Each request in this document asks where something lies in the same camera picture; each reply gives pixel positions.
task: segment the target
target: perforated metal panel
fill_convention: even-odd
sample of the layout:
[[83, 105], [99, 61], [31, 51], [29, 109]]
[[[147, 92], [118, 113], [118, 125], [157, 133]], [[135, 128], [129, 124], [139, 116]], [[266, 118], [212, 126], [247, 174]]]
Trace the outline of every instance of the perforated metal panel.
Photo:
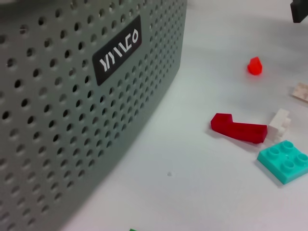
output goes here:
[[[115, 166], [179, 69], [186, 4], [0, 5], [0, 231], [57, 230]], [[141, 46], [98, 86], [92, 55], [138, 15]]]

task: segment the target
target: red lego brick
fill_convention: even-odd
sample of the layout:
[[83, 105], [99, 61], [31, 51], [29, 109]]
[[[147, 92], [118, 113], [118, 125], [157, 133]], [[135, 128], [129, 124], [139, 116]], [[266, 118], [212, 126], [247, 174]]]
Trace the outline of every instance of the red lego brick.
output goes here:
[[262, 73], [262, 63], [259, 57], [252, 58], [247, 66], [247, 70], [250, 74], [257, 76]]
[[264, 142], [268, 133], [266, 125], [234, 123], [231, 114], [221, 113], [213, 117], [211, 128], [225, 136], [252, 143]]

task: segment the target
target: black logo label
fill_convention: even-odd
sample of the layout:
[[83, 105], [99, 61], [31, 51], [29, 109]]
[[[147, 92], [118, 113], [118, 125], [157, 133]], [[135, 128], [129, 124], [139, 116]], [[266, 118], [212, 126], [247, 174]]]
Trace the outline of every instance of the black logo label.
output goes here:
[[98, 85], [104, 83], [142, 43], [140, 15], [92, 56]]

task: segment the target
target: green lego piece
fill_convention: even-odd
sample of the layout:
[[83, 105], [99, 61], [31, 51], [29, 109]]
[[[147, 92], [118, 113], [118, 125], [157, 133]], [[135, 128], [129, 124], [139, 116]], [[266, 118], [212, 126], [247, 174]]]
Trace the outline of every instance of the green lego piece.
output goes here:
[[308, 156], [289, 141], [262, 150], [257, 158], [282, 184], [308, 172]]

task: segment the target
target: small red cone piece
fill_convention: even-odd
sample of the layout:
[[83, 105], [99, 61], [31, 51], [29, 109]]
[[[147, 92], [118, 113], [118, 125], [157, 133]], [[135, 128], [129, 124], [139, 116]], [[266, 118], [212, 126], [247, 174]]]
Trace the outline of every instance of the small red cone piece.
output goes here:
[[252, 58], [247, 66], [248, 72], [254, 76], [262, 73], [262, 63], [259, 57]]

